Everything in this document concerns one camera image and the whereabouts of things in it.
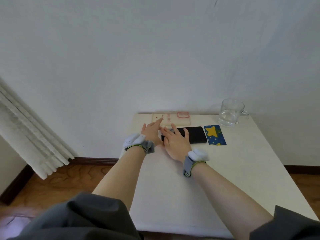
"shirt sleeve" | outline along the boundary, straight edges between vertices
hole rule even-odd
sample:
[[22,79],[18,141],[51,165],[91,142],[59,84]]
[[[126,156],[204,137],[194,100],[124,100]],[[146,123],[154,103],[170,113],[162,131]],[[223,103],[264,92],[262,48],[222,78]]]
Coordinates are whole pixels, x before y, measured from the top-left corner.
[[280,206],[275,206],[273,220],[250,233],[250,240],[257,239],[320,239],[320,222]]
[[80,193],[35,218],[14,239],[138,239],[121,200]]

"curtain fold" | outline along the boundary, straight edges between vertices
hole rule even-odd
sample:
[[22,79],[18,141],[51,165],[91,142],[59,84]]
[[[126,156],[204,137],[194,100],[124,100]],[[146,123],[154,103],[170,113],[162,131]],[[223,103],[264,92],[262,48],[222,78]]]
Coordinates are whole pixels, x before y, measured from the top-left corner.
[[42,179],[74,156],[0,86],[0,134]]

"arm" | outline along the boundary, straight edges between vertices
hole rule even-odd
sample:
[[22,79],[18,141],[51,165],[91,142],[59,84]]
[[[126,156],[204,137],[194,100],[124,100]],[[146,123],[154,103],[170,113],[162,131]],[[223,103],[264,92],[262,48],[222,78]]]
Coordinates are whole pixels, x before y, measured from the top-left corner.
[[[146,135],[146,141],[153,141],[155,146],[162,144],[162,141],[158,137],[161,121],[162,118],[148,124],[148,126],[144,124],[141,131],[141,134]],[[120,199],[129,211],[134,198],[140,168],[145,156],[146,154],[142,147],[130,147],[106,176],[103,177],[92,193]]]
[[[182,137],[177,127],[172,124],[174,133],[162,128],[165,136],[164,146],[175,160],[184,163],[191,151],[189,132],[186,128]],[[196,164],[191,171],[192,177],[205,191],[211,205],[226,227],[236,239],[249,239],[250,232],[271,221],[273,216],[254,199],[232,184],[204,162]]]

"black phone screen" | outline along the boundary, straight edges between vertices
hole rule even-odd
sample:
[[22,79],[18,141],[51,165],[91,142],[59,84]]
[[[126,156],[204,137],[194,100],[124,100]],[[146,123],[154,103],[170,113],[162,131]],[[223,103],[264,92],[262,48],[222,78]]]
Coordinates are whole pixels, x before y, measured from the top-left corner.
[[[189,131],[190,144],[206,143],[208,141],[202,126],[186,127],[186,129]],[[178,131],[184,137],[185,132],[184,132],[183,128],[178,128]]]

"hand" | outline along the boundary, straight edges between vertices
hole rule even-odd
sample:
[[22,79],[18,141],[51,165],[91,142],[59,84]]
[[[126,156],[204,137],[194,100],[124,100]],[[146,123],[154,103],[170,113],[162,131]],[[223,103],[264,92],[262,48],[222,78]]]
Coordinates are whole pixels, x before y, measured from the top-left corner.
[[162,140],[158,136],[158,131],[161,128],[160,124],[163,118],[158,119],[148,125],[143,124],[141,134],[146,136],[146,141],[153,141],[155,146],[163,145]]
[[165,136],[164,147],[170,157],[183,164],[188,152],[192,151],[189,142],[189,132],[186,128],[183,128],[186,133],[183,137],[174,124],[171,124],[171,126],[174,129],[175,134],[166,127],[161,128],[161,132]]

